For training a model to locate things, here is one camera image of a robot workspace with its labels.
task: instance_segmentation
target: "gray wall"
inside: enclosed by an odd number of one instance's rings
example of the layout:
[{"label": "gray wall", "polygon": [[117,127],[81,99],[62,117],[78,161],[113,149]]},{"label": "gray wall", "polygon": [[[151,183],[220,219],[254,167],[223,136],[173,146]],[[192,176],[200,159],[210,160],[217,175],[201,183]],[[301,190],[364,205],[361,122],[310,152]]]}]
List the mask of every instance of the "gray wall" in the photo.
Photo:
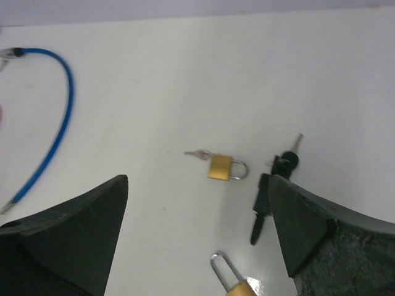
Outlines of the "gray wall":
[{"label": "gray wall", "polygon": [[0,24],[101,22],[387,4],[395,4],[395,0],[0,0]]}]

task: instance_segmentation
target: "padlock shackle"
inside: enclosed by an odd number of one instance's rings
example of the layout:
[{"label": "padlock shackle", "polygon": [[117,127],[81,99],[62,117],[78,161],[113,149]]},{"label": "padlock shackle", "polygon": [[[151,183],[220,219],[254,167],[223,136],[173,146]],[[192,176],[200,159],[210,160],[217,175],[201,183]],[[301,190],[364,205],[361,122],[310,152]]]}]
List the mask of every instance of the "padlock shackle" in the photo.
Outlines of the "padlock shackle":
[{"label": "padlock shackle", "polygon": [[218,266],[215,264],[215,259],[218,257],[222,257],[225,260],[225,262],[229,266],[230,270],[232,270],[232,273],[236,276],[238,282],[243,282],[244,279],[243,279],[242,275],[239,273],[239,271],[235,268],[233,263],[230,261],[228,255],[225,252],[218,251],[218,252],[215,252],[214,254],[212,254],[212,256],[210,258],[211,267],[214,270],[215,274],[217,275],[218,279],[220,280],[223,288],[228,293],[232,289],[232,287],[229,286],[228,282],[222,276],[222,273],[218,270]]},{"label": "padlock shackle", "polygon": [[244,179],[246,176],[248,176],[248,174],[249,174],[249,167],[248,167],[247,163],[242,162],[241,160],[235,160],[235,159],[232,160],[232,163],[238,163],[238,164],[242,165],[244,167],[244,169],[245,169],[245,172],[244,172],[244,174],[242,176],[229,175],[229,179],[241,180],[241,179]]}]

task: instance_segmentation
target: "brass padlock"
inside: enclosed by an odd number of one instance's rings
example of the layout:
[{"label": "brass padlock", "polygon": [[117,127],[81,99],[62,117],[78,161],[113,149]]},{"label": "brass padlock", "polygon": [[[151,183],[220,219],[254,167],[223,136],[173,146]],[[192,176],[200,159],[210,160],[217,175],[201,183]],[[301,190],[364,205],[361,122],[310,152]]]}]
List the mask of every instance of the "brass padlock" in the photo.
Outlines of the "brass padlock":
[{"label": "brass padlock", "polygon": [[[218,257],[222,257],[229,268],[232,270],[232,273],[236,276],[239,283],[234,287],[230,287],[226,280],[223,278],[222,273],[218,270],[217,265],[215,264],[215,259]],[[250,285],[247,283],[247,280],[243,279],[239,271],[235,268],[232,262],[229,260],[228,256],[224,252],[214,253],[210,258],[210,264],[218,279],[220,280],[222,286],[224,287],[226,296],[256,296],[254,291],[251,289]]]},{"label": "brass padlock", "polygon": [[[232,176],[231,168],[233,163],[242,165],[245,169],[245,173],[242,176]],[[230,156],[213,154],[211,156],[211,164],[209,169],[209,178],[229,181],[244,179],[249,173],[247,163],[240,160],[234,160]]]}]

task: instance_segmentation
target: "blue cable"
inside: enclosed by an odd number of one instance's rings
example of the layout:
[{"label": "blue cable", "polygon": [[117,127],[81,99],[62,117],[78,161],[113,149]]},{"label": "blue cable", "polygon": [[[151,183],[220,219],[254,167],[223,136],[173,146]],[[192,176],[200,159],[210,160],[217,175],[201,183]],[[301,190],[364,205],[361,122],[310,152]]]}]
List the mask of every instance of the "blue cable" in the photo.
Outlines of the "blue cable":
[{"label": "blue cable", "polygon": [[40,178],[40,176],[43,174],[44,170],[47,168],[49,162],[53,159],[55,156],[55,153],[57,149],[59,148],[60,143],[63,140],[64,134],[66,132],[67,126],[69,125],[70,121],[70,116],[72,114],[72,109],[73,109],[73,102],[74,102],[74,80],[73,80],[73,75],[71,72],[71,69],[67,62],[61,58],[59,55],[55,54],[52,51],[48,51],[46,49],[41,49],[41,48],[21,48],[19,49],[22,55],[24,54],[44,54],[49,57],[53,57],[56,59],[59,63],[62,64],[66,76],[67,76],[67,81],[69,83],[69,98],[67,102],[67,108],[63,117],[63,122],[62,125],[59,128],[59,131],[57,133],[57,136],[52,143],[51,148],[49,149],[47,155],[43,159],[43,161],[40,163],[36,171],[32,174],[30,179],[22,186],[22,188],[16,193],[16,195],[9,201],[9,203],[1,210],[1,213],[7,212],[10,208],[12,208],[16,203],[21,201],[26,193],[33,187],[33,185],[37,182],[37,180]]}]

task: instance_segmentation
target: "blue cable lock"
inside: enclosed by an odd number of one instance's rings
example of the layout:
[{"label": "blue cable lock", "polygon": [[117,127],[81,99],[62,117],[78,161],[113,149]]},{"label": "blue cable lock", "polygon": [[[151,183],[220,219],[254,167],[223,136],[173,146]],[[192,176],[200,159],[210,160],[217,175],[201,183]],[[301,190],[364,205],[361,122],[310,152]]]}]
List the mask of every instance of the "blue cable lock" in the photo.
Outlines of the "blue cable lock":
[{"label": "blue cable lock", "polygon": [[59,128],[59,131],[57,132],[54,142],[52,143],[51,147],[48,150],[48,153],[46,154],[45,158],[40,163],[40,165],[37,167],[35,172],[32,174],[32,176],[29,178],[29,180],[22,186],[22,188],[16,193],[16,195],[8,203],[6,203],[6,205],[0,210],[0,214],[2,214],[2,215],[5,214],[6,212],[8,212],[16,203],[21,201],[25,197],[27,192],[37,182],[37,180],[40,178],[40,176],[43,174],[44,170],[49,165],[49,162],[55,156],[55,153],[56,153],[57,149],[59,148],[60,143],[63,140],[67,126],[69,125],[69,121],[70,121],[70,117],[71,117],[72,109],[73,109],[73,102],[74,102],[73,75],[72,75],[71,69],[70,69],[69,65],[67,64],[67,62],[63,58],[61,58],[59,55],[55,54],[54,52],[48,51],[46,49],[41,49],[41,48],[14,47],[14,48],[3,49],[0,51],[0,59],[3,60],[3,64],[2,64],[1,68],[3,69],[9,60],[16,59],[18,57],[22,57],[25,54],[44,54],[46,56],[53,57],[59,63],[62,64],[62,66],[66,72],[67,81],[69,83],[69,99],[67,102],[66,111],[64,113],[63,122]]}]

